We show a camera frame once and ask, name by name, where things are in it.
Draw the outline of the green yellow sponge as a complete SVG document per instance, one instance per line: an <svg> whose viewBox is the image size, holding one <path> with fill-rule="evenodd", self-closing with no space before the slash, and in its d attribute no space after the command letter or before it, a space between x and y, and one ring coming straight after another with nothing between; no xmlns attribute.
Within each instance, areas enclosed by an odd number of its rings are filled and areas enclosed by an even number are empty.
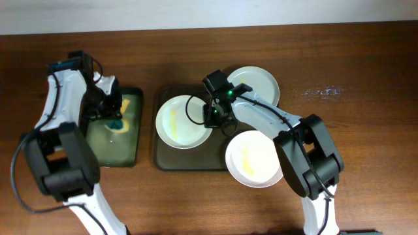
<svg viewBox="0 0 418 235"><path fill-rule="evenodd" d="M120 108L121 114L125 113L130 102L131 101L129 99L122 99L122 104ZM107 122L104 127L112 133L123 134L129 130L129 122L125 118L115 119Z"/></svg>

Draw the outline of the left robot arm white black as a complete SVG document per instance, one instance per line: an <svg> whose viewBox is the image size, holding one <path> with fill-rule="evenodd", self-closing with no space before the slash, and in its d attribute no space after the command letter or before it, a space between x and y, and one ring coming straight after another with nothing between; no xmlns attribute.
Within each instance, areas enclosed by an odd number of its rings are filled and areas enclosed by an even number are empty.
<svg viewBox="0 0 418 235"><path fill-rule="evenodd" d="M41 193L58 202L57 210L72 210L90 234L129 233L106 201L98 160L79 128L86 94L96 91L103 102L115 81L79 69L49 72L42 116L20 143Z"/></svg>

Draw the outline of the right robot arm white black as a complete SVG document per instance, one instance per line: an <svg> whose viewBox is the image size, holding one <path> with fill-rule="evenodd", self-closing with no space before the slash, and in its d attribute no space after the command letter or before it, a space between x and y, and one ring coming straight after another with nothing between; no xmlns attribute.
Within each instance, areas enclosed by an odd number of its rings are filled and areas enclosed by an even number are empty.
<svg viewBox="0 0 418 235"><path fill-rule="evenodd" d="M205 127L241 122L274 143L283 176L301 197L305 234L339 234L334 194L344 162L323 120L288 114L254 91L211 93L202 108Z"/></svg>

